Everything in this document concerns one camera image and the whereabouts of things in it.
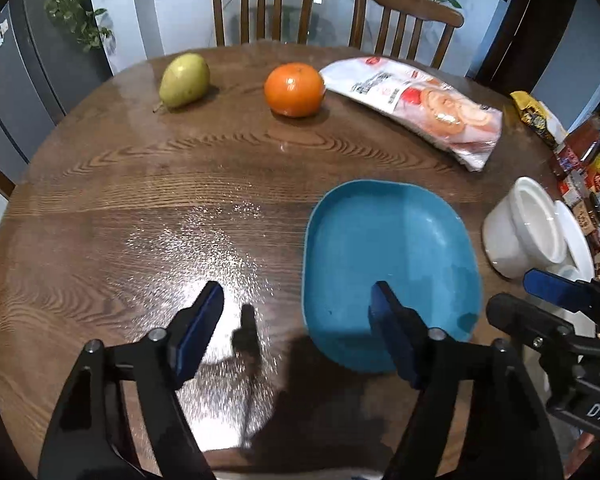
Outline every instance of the round dining table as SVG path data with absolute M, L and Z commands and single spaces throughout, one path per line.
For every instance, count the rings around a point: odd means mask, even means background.
M 519 283 L 490 267 L 480 228 L 517 177 L 531 176 L 555 194 L 549 149 L 522 125 L 509 98 L 439 70 L 426 68 L 504 112 L 502 136 L 480 173 L 332 92 L 310 118 L 269 110 L 262 88 L 277 65 L 321 69 L 358 50 L 261 41 L 197 52 L 211 70 L 205 98 L 154 112 L 173 56 L 117 74 L 48 136 L 11 196 L 0 224 L 4 424 L 35 474 L 50 416 L 85 342 L 137 340 L 166 326 L 216 280 L 224 313 L 196 377 L 178 392 L 210 466 L 381 472 L 417 392 L 397 374 L 344 369 L 312 344 L 301 307 L 312 209 L 349 180 L 423 186 L 464 221 L 483 303 L 502 291 L 520 295 Z M 257 359 L 234 337 L 245 312 L 255 321 Z M 490 344 L 499 335 L 482 314 L 472 341 Z M 470 395 L 468 384 L 440 472 L 458 460 Z M 157 472 L 133 383 L 125 383 L 125 396 L 140 463 Z

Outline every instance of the pear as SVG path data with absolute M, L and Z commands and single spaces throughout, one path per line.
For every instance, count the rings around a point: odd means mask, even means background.
M 162 74 L 158 95 L 169 109 L 200 99 L 209 88 L 209 65 L 200 54 L 187 52 L 171 61 Z

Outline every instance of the blue tray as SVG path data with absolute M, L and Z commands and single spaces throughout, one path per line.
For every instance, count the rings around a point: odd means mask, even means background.
M 482 283 L 462 220 L 412 184 L 353 180 L 330 190 L 304 240 L 302 314 L 315 345 L 359 372 L 394 364 L 371 332 L 372 285 L 385 280 L 427 326 L 467 340 L 482 307 Z

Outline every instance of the gray refrigerator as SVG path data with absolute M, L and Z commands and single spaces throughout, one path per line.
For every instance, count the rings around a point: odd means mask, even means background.
M 109 77 L 102 49 L 85 52 L 43 0 L 9 0 L 0 12 L 0 169 L 18 182 L 56 124 Z

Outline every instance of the white and pink package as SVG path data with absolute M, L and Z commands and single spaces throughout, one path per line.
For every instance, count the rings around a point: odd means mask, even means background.
M 336 61 L 320 70 L 325 86 L 365 104 L 480 171 L 502 130 L 502 112 L 405 63 L 381 57 Z

